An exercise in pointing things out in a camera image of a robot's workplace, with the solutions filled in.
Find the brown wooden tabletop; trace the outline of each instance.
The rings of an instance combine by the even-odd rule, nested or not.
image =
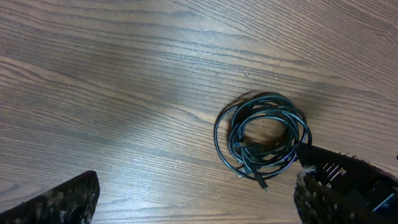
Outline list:
[[[95,170],[95,223],[298,223],[300,164],[238,178],[218,113],[281,93],[314,145],[398,175],[397,84],[394,0],[0,0],[0,211]]]

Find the wire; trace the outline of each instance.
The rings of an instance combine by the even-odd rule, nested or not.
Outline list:
[[[218,145],[218,126],[221,120],[235,110],[231,119],[228,138],[229,153],[242,165],[232,166],[223,156]],[[258,119],[273,119],[285,126],[283,139],[275,145],[258,142],[244,142],[246,125]],[[303,127],[300,137],[299,124]],[[311,145],[312,135],[302,111],[286,97],[278,93],[261,93],[255,97],[222,111],[214,127],[214,142],[221,160],[233,172],[250,180],[256,180],[268,190],[265,180],[271,179],[286,170],[297,160],[296,148],[300,143]],[[275,167],[272,172],[260,172],[261,168]]]

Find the cable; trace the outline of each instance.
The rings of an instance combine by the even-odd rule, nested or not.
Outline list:
[[[228,138],[229,153],[240,163],[240,167],[232,166],[221,153],[218,145],[218,126],[221,120],[235,110],[231,119],[231,131]],[[273,119],[285,126],[284,138],[276,145],[265,145],[258,142],[244,142],[246,125],[258,119]],[[300,138],[299,124],[303,127]],[[261,93],[255,97],[222,111],[217,117],[214,127],[214,142],[221,160],[239,176],[256,180],[260,186],[268,190],[265,180],[271,179],[288,168],[297,160],[295,152],[300,143],[311,145],[312,135],[302,111],[286,97],[278,93]],[[264,167],[275,167],[272,172],[260,172]]]

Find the wooden surface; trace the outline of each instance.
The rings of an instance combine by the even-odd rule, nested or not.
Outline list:
[[[398,175],[397,15],[393,0],[0,0],[0,210],[92,169],[95,223],[298,223],[299,164],[265,194],[213,147],[217,114],[250,91],[293,100],[314,145]]]

